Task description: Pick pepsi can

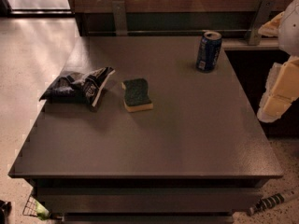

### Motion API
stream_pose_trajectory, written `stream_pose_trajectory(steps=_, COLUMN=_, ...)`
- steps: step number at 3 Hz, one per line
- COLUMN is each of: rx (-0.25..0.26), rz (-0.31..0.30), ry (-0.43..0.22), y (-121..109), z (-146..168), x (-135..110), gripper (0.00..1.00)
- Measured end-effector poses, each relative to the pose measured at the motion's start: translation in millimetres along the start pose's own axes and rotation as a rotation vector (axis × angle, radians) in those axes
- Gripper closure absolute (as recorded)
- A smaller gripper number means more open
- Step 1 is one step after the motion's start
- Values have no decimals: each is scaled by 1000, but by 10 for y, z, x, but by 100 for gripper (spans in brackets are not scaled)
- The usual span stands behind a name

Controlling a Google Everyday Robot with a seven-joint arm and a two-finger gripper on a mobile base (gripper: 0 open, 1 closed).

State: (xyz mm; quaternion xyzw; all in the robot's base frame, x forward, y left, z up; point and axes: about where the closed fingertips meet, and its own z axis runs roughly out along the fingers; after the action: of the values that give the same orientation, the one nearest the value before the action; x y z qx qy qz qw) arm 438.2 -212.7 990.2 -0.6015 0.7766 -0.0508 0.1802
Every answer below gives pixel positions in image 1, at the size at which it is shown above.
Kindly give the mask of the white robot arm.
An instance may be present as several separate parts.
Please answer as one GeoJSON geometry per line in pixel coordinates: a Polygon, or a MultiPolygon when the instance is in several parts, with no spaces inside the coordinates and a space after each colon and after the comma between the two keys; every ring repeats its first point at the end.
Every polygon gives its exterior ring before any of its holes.
{"type": "Polygon", "coordinates": [[[259,103],[258,120],[271,123],[299,98],[299,0],[293,0],[283,12],[263,24],[258,33],[276,36],[279,49],[290,55],[285,63],[273,63],[259,103]]]}

